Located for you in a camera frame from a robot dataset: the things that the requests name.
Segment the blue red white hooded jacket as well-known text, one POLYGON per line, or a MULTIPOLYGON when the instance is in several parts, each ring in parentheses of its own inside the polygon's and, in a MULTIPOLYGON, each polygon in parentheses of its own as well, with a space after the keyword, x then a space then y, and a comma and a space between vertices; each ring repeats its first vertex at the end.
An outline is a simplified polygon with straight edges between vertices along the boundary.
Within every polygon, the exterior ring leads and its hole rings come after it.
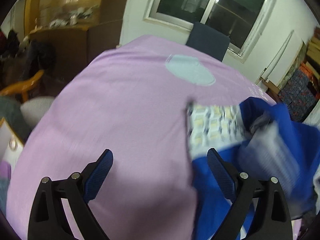
MULTIPOLYGON (((235 106, 191 104, 187 139, 197 192, 195 239, 212 239, 232 205, 208 166, 211 148, 240 173, 278 178, 291 221, 319 209, 319 129, 292 121, 284 104, 253 97, 235 106)), ((255 199, 237 239, 245 239, 256 205, 255 199)))

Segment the stacked patterned boxes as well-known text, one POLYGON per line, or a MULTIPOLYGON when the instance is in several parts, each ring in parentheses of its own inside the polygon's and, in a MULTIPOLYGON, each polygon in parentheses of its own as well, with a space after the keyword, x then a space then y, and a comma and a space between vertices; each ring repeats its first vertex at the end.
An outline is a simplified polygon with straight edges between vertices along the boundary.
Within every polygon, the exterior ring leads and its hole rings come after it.
POLYGON ((319 101, 319 75, 308 63, 301 63, 278 94, 292 121, 303 122, 319 101))

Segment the orange wooden chair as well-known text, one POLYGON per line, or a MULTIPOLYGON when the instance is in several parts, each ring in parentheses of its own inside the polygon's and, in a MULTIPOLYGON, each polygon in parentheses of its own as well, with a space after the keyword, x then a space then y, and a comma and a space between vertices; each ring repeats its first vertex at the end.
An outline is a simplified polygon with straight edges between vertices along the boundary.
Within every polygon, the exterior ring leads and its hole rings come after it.
POLYGON ((22 102, 25 103, 29 100, 29 95, 32 91, 39 88, 44 70, 39 70, 33 77, 25 81, 18 81, 1 90, 1 96, 14 96, 21 95, 22 102))

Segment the pink printed bed sheet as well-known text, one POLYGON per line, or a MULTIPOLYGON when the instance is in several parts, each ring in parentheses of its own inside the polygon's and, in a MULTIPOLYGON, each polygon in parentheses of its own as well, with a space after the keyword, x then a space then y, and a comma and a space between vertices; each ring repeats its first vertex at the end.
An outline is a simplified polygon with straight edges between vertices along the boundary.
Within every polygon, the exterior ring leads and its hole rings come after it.
POLYGON ((8 222, 28 239, 41 179, 82 172, 108 149, 113 165, 88 203, 108 239, 195 239, 188 107, 235 106, 250 97, 269 104, 237 70, 163 38, 145 35, 103 52, 29 136, 8 189, 8 222))

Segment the dark blue chair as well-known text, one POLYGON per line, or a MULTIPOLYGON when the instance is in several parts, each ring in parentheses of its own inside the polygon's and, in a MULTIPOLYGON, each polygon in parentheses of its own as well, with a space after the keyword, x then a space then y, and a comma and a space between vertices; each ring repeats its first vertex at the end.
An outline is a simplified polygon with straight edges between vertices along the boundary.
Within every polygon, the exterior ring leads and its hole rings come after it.
POLYGON ((222 62, 229 44, 230 38, 228 36, 205 24, 196 22, 193 24, 185 45, 222 62))

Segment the wooden glass display cabinet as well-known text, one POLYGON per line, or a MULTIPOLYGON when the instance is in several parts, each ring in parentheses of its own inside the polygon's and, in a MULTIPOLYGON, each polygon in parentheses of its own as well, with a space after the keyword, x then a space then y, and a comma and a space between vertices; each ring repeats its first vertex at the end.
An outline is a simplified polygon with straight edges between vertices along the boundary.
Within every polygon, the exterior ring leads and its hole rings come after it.
POLYGON ((69 82, 103 51, 120 44, 127 0, 40 0, 31 40, 55 48, 52 76, 69 82))

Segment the aluminium sliding window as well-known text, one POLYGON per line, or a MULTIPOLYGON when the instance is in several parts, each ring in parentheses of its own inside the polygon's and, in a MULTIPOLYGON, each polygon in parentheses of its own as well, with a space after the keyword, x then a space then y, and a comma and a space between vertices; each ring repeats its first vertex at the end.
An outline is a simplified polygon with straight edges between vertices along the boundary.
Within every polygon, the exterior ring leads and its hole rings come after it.
POLYGON ((200 22, 229 37, 228 50, 245 62, 262 35, 277 0, 149 0, 144 18, 190 31, 200 22))

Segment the white board against wall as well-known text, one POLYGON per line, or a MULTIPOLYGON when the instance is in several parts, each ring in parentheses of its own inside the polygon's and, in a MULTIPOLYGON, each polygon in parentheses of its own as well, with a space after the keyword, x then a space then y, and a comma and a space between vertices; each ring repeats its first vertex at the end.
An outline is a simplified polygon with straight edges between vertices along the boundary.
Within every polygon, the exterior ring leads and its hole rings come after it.
POLYGON ((260 86, 263 81, 271 81, 274 85, 279 85, 290 70, 302 46, 303 40, 292 30, 269 65, 263 69, 255 84, 260 86))

